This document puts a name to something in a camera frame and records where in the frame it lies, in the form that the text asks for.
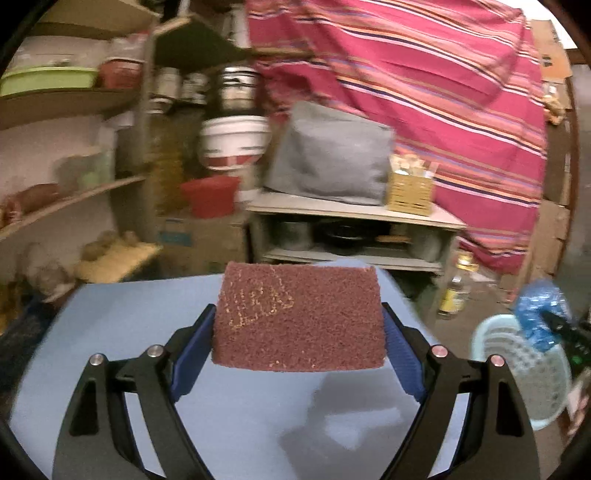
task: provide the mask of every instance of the gray cloth cover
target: gray cloth cover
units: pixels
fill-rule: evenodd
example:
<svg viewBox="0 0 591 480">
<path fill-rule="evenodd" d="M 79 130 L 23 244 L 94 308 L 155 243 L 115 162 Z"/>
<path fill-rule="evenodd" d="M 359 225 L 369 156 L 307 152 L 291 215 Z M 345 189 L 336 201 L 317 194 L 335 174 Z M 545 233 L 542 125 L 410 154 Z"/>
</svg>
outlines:
<svg viewBox="0 0 591 480">
<path fill-rule="evenodd" d="M 298 102 L 265 186 L 304 197 L 382 205 L 394 135 L 387 125 Z"/>
</svg>

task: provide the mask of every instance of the pink striped cloth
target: pink striped cloth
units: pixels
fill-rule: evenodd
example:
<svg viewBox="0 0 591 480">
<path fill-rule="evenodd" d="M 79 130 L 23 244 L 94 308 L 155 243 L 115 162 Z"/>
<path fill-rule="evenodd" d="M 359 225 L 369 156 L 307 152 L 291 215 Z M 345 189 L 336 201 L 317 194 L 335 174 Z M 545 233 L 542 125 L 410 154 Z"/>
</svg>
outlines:
<svg viewBox="0 0 591 480">
<path fill-rule="evenodd" d="M 545 125 L 538 54 L 521 10 L 494 0 L 247 0 L 269 109 L 311 100 L 390 125 L 397 150 L 439 163 L 435 201 L 463 246 L 519 269 L 540 204 Z"/>
</svg>

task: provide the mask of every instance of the plastic basket with holes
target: plastic basket with holes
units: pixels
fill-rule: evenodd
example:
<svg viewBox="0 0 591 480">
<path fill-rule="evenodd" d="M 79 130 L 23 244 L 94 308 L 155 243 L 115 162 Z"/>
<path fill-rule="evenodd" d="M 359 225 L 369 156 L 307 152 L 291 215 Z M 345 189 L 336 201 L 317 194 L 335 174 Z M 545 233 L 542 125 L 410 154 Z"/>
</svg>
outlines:
<svg viewBox="0 0 591 480">
<path fill-rule="evenodd" d="M 564 410 L 570 391 L 570 367 L 560 345 L 536 350 L 522 335 L 513 315 L 495 315 L 472 336 L 472 358 L 485 361 L 497 353 L 507 361 L 534 430 L 552 423 Z"/>
</svg>

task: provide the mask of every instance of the metal screw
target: metal screw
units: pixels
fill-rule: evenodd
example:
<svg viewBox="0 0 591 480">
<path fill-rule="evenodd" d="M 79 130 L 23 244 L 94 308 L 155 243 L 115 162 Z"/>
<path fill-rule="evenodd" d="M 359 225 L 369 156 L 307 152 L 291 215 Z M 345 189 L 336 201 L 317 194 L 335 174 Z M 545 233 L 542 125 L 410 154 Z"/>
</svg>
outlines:
<svg viewBox="0 0 591 480">
<path fill-rule="evenodd" d="M 148 347 L 148 356 L 156 358 L 164 353 L 164 347 L 162 345 L 152 345 Z"/>
<path fill-rule="evenodd" d="M 447 357 L 447 354 L 449 353 L 447 351 L 447 348 L 445 348 L 443 345 L 434 345 L 433 347 L 431 347 L 431 352 L 437 358 L 445 358 L 445 357 Z"/>
<path fill-rule="evenodd" d="M 103 361 L 105 361 L 105 357 L 101 353 L 95 353 L 94 355 L 90 356 L 88 361 L 91 365 L 94 365 L 96 367 L 97 365 L 100 365 Z"/>
<path fill-rule="evenodd" d="M 495 367 L 502 367 L 503 365 L 505 365 L 505 359 L 503 357 L 501 357 L 500 355 L 493 355 L 491 357 L 491 363 Z"/>
</svg>

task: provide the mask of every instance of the plastic bag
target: plastic bag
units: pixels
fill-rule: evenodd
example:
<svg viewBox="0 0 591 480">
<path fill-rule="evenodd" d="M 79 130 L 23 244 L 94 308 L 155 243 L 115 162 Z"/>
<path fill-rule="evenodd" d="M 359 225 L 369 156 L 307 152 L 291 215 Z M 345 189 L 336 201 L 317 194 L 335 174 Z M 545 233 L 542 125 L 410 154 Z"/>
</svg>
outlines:
<svg viewBox="0 0 591 480">
<path fill-rule="evenodd" d="M 543 321 L 540 313 L 546 310 L 571 322 L 569 305 L 564 294 L 550 280 L 536 280 L 526 285 L 515 301 L 515 317 L 521 324 L 525 338 L 540 352 L 547 352 L 560 343 Z"/>
</svg>

